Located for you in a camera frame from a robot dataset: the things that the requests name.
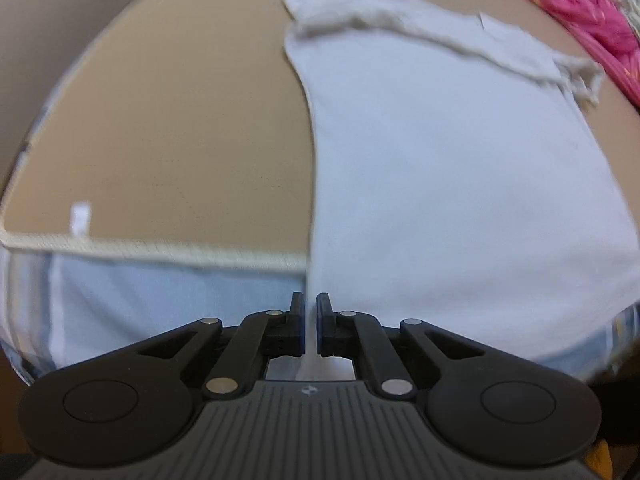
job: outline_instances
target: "light blue fabric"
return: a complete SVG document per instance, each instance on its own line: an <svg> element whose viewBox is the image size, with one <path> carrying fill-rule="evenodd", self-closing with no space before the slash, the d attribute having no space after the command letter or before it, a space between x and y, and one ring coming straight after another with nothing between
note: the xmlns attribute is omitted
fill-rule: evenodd
<svg viewBox="0 0 640 480"><path fill-rule="evenodd" d="M196 319L219 317L230 326L252 312L286 309L305 285L304 276L7 250L0 269L0 343L27 383ZM636 304L584 343L539 362L588 380L639 335ZM278 361L279 376L292 376L293 360Z"/></svg>

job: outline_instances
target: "clothing tag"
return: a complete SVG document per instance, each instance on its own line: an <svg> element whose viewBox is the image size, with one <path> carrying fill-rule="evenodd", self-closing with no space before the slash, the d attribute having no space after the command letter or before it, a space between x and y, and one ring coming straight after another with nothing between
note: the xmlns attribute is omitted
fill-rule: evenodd
<svg viewBox="0 0 640 480"><path fill-rule="evenodd" d="M71 206L69 231L74 237L87 236L91 223L91 204L88 202L74 202Z"/></svg>

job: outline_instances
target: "pink patterned cloth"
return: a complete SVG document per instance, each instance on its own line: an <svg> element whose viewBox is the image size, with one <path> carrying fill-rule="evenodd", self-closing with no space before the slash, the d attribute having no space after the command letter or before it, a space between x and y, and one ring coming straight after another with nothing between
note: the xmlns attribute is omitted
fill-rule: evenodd
<svg viewBox="0 0 640 480"><path fill-rule="evenodd" d="M562 23L636 106L640 106L640 45L611 0L531 0Z"/></svg>

